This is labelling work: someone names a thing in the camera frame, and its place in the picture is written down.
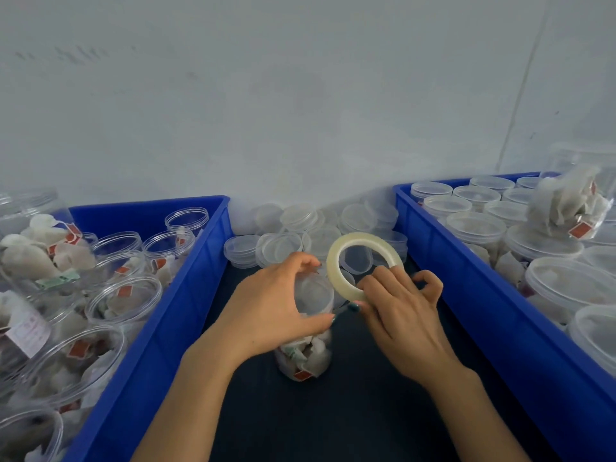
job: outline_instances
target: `right hand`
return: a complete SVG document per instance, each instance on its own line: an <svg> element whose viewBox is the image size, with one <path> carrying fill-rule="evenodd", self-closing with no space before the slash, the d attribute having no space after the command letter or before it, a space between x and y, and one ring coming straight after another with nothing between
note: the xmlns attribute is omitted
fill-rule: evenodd
<svg viewBox="0 0 616 462"><path fill-rule="evenodd" d="M419 290L415 281L425 281ZM439 320L436 304L443 283L430 271L413 279L401 266L379 266L358 284L368 302L357 302L379 348L407 378L430 390L465 370Z"/></svg>

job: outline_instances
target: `left hand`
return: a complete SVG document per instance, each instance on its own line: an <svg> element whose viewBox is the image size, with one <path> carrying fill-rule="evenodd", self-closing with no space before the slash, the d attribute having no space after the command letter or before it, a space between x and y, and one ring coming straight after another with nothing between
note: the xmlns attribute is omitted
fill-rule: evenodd
<svg viewBox="0 0 616 462"><path fill-rule="evenodd" d="M294 252L281 264L274 264L245 278L235 289L216 322L195 343L207 342L235 366L301 337L323 333L334 315L323 313L302 317L295 304L295 277L314 272L319 260Z"/></svg>

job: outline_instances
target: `blue bin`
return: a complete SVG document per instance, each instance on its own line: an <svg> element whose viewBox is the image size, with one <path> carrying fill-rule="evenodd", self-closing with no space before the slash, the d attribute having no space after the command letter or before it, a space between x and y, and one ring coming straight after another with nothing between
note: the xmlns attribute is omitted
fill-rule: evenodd
<svg viewBox="0 0 616 462"><path fill-rule="evenodd" d="M233 236L227 196L99 204L71 209L84 232L164 231L165 216L201 206L210 221L75 438L64 462L128 462L162 403L184 351L199 337Z"/></svg>
<svg viewBox="0 0 616 462"><path fill-rule="evenodd" d="M566 461L616 461L616 380L417 205L410 189L394 187L408 253L442 279L444 300L554 450Z"/></svg>

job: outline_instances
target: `black mat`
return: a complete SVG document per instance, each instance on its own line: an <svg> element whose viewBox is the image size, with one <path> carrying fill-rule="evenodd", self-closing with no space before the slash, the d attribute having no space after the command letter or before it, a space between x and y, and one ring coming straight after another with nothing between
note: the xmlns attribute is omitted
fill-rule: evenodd
<svg viewBox="0 0 616 462"><path fill-rule="evenodd" d="M412 262L405 268L416 271ZM257 270L227 265L204 329L216 320L235 286ZM530 457L559 460L443 302L439 314L456 354L479 373ZM278 371L273 353L254 357L235 372L210 461L458 460L427 393L389 364L359 315L344 313L331 330L332 363L317 379L289 380Z"/></svg>

